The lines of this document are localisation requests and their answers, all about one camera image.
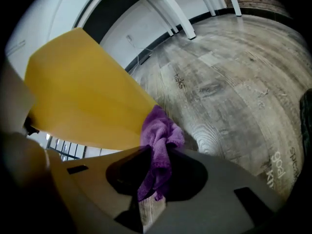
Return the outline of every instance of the wooden floor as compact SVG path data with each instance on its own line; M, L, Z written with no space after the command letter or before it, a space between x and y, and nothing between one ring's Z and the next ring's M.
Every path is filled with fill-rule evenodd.
M299 99L312 87L304 40L254 16L193 27L194 40L174 35L132 77L185 131L186 148L242 166L286 199L303 162Z

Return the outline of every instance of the purple microfiber towel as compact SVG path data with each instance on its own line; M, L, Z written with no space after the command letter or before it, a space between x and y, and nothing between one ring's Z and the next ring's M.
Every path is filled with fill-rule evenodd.
M152 160L150 169L137 191L138 201L145 199L150 191L156 191L155 200L159 201L168 190L166 182L171 177L171 164L166 145L182 147L183 131L158 105L146 117L140 137L141 146L151 146Z

